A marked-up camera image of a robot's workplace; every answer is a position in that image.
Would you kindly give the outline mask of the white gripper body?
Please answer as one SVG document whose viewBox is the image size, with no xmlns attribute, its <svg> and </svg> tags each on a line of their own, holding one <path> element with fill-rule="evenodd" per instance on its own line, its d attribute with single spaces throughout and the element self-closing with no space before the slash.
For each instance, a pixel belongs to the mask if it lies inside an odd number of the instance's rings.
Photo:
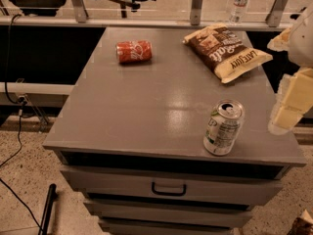
<svg viewBox="0 0 313 235">
<path fill-rule="evenodd" d="M 313 67 L 313 3 L 296 19 L 289 38 L 289 59 L 300 67 Z"/>
</svg>

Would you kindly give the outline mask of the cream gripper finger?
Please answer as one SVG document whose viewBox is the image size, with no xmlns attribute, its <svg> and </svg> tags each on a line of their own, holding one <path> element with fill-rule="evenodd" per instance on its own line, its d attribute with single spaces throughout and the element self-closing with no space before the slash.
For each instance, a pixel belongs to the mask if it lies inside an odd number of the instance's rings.
<svg viewBox="0 0 313 235">
<path fill-rule="evenodd" d="M 291 131 L 313 107 L 313 69 L 300 68 L 294 75 L 284 74 L 276 93 L 268 130 L 275 135 Z"/>
<path fill-rule="evenodd" d="M 286 28 L 279 35 L 269 41 L 267 48 L 277 52 L 288 51 L 290 49 L 290 34 L 291 28 Z"/>
</svg>

